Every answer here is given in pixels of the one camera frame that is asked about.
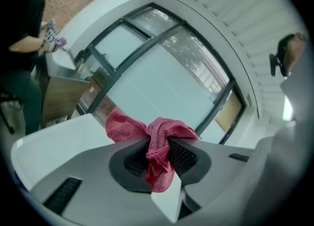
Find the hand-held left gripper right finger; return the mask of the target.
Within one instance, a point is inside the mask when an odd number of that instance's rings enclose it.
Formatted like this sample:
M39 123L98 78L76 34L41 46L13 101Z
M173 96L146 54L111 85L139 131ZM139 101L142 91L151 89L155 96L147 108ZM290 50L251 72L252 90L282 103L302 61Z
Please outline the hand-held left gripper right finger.
M252 149L169 138L168 160L181 180L179 219L213 202L235 180Z

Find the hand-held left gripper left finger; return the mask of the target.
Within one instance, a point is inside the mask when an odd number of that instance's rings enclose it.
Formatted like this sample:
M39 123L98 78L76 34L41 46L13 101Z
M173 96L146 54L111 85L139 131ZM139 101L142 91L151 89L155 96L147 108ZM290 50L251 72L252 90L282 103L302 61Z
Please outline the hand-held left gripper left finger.
M121 151L143 147L149 139L135 139L86 150L41 179L31 195L46 208L53 210L52 198L66 179L80 179L78 189L60 216L73 223L168 223L149 193L132 192L112 176L109 162Z

